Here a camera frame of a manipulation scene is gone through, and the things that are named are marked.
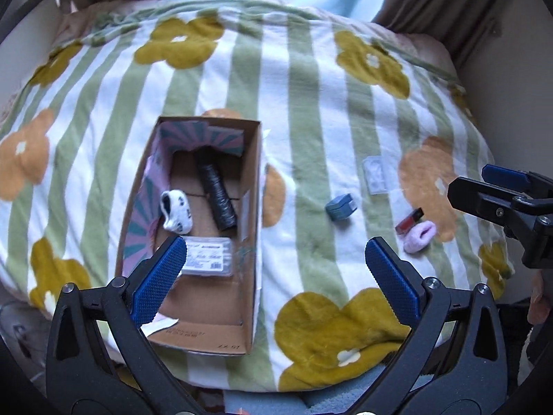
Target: clear plastic package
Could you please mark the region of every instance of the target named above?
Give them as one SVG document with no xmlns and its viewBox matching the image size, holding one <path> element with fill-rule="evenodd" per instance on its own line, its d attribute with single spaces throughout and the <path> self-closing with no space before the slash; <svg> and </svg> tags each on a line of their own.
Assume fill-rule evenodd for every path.
<svg viewBox="0 0 553 415">
<path fill-rule="evenodd" d="M 228 237 L 182 236 L 186 262 L 179 273 L 198 276 L 232 276 L 232 241 Z"/>
</svg>

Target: pink sock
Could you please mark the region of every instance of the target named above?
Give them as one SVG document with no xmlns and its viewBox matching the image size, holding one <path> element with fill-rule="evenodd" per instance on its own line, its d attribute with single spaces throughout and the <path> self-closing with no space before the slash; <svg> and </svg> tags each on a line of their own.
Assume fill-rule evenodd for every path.
<svg viewBox="0 0 553 415">
<path fill-rule="evenodd" d="M 431 221 L 427 220 L 416 224 L 405 234 L 403 249 L 412 255 L 426 247 L 435 235 L 436 225 Z"/>
</svg>

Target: yellow flower pattern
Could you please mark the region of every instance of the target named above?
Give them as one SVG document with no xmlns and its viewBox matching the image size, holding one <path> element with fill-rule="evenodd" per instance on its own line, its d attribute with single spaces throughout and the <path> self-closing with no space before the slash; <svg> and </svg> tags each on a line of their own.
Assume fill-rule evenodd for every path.
<svg viewBox="0 0 553 415">
<path fill-rule="evenodd" d="M 339 31 L 334 40 L 342 49 L 336 63 L 347 73 L 366 84 L 379 85 L 395 98 L 409 97 L 409 80 L 388 51 L 377 44 L 366 44 L 350 31 Z"/>
<path fill-rule="evenodd" d="M 501 243 L 493 242 L 490 245 L 481 245 L 478 257 L 482 259 L 482 273 L 488 278 L 486 282 L 495 299 L 498 299 L 505 290 L 505 281 L 513 272 L 507 265 Z"/>
<path fill-rule="evenodd" d="M 376 288 L 360 291 L 342 309 L 323 295 L 299 293 L 276 320 L 276 343 L 293 362 L 280 376 L 280 392 L 360 376 L 397 351 L 409 334 Z"/>
<path fill-rule="evenodd" d="M 459 110 L 463 112 L 472 123 L 474 123 L 475 118 L 472 116 L 472 112 L 468 108 L 467 93 L 465 92 L 465 89 L 457 84 L 450 84 L 447 87 L 447 90 L 449 90 L 451 99 L 455 103 L 455 106 L 457 106 Z"/>
<path fill-rule="evenodd" d="M 71 59 L 81 51 L 81 42 L 73 42 L 63 48 L 56 48 L 48 57 L 48 62 L 38 67 L 29 84 L 40 84 L 42 87 L 52 84 L 65 71 Z"/>
<path fill-rule="evenodd" d="M 62 287 L 68 282 L 81 290 L 91 287 L 85 268 L 74 259 L 55 257 L 45 237 L 32 245 L 30 262 L 37 286 L 29 293 L 29 300 L 38 309 L 53 314 Z"/>
<path fill-rule="evenodd" d="M 211 57 L 224 31 L 217 17 L 198 17 L 188 23 L 168 19 L 151 32 L 150 40 L 134 53 L 134 60 L 143 65 L 165 61 L 178 69 L 197 67 Z"/>
</svg>

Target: striped blanket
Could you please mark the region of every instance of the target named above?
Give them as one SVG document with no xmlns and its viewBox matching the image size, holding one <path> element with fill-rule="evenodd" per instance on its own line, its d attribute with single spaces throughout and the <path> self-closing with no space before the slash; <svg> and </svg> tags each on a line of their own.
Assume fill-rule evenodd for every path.
<svg viewBox="0 0 553 415">
<path fill-rule="evenodd" d="M 205 114 L 259 119 L 268 132 L 261 307 L 247 356 L 156 347 L 178 378 L 299 391 L 397 350 L 408 329 L 364 264 L 372 236 L 424 277 L 488 282 L 499 296 L 511 273 L 502 233 L 446 198 L 456 176 L 480 178 L 489 149 L 455 76 L 406 45 L 372 24 L 261 0 L 103 14 L 36 70 L 0 130 L 2 282 L 48 313 L 65 282 L 106 285 L 158 116 Z M 332 223 L 324 206 L 346 193 L 359 209 Z M 438 235 L 409 256 L 394 226 L 418 207 Z"/>
</svg>

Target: blue gripper pad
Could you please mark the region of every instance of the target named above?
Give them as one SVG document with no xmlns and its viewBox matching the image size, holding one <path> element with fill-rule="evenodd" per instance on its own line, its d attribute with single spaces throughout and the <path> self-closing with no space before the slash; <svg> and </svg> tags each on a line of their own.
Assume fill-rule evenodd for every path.
<svg viewBox="0 0 553 415">
<path fill-rule="evenodd" d="M 426 304 L 422 276 L 409 262 L 401 260 L 381 237 L 367 242 L 365 262 L 399 323 L 414 328 Z"/>
<path fill-rule="evenodd" d="M 150 265 L 151 269 L 132 293 L 131 319 L 138 328 L 154 319 L 159 306 L 167 296 L 179 271 L 182 270 L 182 266 L 186 262 L 186 243 L 182 237 L 174 237 L 168 246 L 163 244 L 151 259 L 146 260 L 155 261 L 155 264 L 153 266 L 151 263 L 145 264 L 145 266 Z"/>
<path fill-rule="evenodd" d="M 508 188 L 521 194 L 530 190 L 530 180 L 526 173 L 505 169 L 497 165 L 485 165 L 482 169 L 482 179 L 488 184 Z"/>
</svg>

